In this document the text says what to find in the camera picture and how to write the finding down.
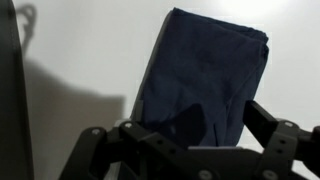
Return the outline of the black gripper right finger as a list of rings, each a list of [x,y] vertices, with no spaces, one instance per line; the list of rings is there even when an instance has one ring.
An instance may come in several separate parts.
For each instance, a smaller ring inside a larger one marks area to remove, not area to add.
[[[295,160],[320,176],[320,126],[311,132],[289,120],[279,120],[255,101],[247,101],[243,123],[264,148],[256,177],[299,177],[292,170]]]

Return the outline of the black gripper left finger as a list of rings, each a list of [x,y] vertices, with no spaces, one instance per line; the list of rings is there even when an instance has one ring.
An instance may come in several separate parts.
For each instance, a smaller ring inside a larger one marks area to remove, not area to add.
[[[85,129],[79,136],[59,180],[118,180],[111,173],[113,163],[123,163],[136,180],[147,180],[146,156],[140,141],[149,135],[139,123],[124,120],[106,131],[102,127]]]

